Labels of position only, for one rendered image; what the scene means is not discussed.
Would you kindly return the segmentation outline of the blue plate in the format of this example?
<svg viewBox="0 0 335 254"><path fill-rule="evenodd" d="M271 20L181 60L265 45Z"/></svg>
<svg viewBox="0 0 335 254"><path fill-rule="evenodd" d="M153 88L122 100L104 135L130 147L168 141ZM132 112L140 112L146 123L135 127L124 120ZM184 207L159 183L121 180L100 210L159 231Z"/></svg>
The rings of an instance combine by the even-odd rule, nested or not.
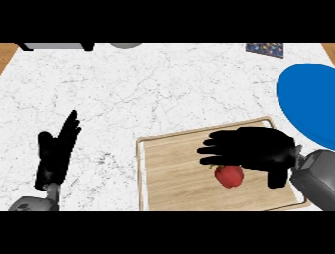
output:
<svg viewBox="0 0 335 254"><path fill-rule="evenodd" d="M276 97L298 131L335 150L335 68L319 63L290 66L276 82Z"/></svg>

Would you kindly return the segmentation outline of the grey round object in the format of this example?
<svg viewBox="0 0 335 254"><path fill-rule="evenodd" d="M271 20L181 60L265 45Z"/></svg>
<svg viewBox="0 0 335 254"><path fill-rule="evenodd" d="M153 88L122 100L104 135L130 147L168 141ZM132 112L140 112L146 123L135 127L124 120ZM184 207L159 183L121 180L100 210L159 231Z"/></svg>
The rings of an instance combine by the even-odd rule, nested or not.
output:
<svg viewBox="0 0 335 254"><path fill-rule="evenodd" d="M119 49L131 49L141 45L141 43L110 43Z"/></svg>

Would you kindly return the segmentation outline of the grey appliance with black legs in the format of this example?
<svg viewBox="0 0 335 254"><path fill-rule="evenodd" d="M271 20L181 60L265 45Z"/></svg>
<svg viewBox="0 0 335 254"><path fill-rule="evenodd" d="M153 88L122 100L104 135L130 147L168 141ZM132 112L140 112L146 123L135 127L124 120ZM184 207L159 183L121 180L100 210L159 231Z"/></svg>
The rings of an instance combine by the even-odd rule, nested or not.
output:
<svg viewBox="0 0 335 254"><path fill-rule="evenodd" d="M38 49L81 49L91 51L94 43L14 43L23 51Z"/></svg>

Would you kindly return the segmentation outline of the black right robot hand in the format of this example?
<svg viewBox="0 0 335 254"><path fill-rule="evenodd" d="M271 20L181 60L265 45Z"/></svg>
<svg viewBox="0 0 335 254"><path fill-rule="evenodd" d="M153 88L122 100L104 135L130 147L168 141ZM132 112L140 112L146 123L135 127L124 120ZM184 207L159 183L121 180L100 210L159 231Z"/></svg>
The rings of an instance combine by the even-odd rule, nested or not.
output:
<svg viewBox="0 0 335 254"><path fill-rule="evenodd" d="M202 165L242 166L267 172L267 186L283 188L288 170L296 163L295 140L282 131L264 127L240 127L209 134L197 153Z"/></svg>

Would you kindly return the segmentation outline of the dark patterned box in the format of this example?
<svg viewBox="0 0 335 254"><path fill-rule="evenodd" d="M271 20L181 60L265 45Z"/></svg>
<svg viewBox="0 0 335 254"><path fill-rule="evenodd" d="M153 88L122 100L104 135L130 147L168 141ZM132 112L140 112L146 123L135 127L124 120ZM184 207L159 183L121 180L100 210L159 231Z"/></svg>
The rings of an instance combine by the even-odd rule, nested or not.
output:
<svg viewBox="0 0 335 254"><path fill-rule="evenodd" d="M246 43L246 51L283 58L283 43Z"/></svg>

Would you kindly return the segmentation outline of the pale wooden tray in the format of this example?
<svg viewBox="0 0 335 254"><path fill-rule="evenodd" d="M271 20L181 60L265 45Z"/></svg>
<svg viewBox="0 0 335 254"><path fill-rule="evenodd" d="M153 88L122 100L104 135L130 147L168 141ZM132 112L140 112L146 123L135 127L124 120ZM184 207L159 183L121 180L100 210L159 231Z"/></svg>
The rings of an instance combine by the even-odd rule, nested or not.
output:
<svg viewBox="0 0 335 254"><path fill-rule="evenodd" d="M243 122L141 137L135 141L138 208L149 211L283 211L310 205L292 186L267 187L265 173L245 170L243 183L224 188L215 169L199 163L209 134L240 127L273 126L264 116Z"/></svg>

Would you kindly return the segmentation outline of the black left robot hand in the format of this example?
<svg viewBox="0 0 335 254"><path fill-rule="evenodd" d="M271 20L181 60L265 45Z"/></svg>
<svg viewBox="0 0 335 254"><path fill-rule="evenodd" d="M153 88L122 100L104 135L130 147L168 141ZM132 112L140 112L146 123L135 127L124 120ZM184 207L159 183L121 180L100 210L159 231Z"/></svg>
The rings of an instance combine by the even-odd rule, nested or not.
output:
<svg viewBox="0 0 335 254"><path fill-rule="evenodd" d="M79 124L78 112L73 110L59 136L54 137L47 131L38 134L39 164L35 189L39 191L47 189L48 184L60 185L66 180L72 152L82 130Z"/></svg>

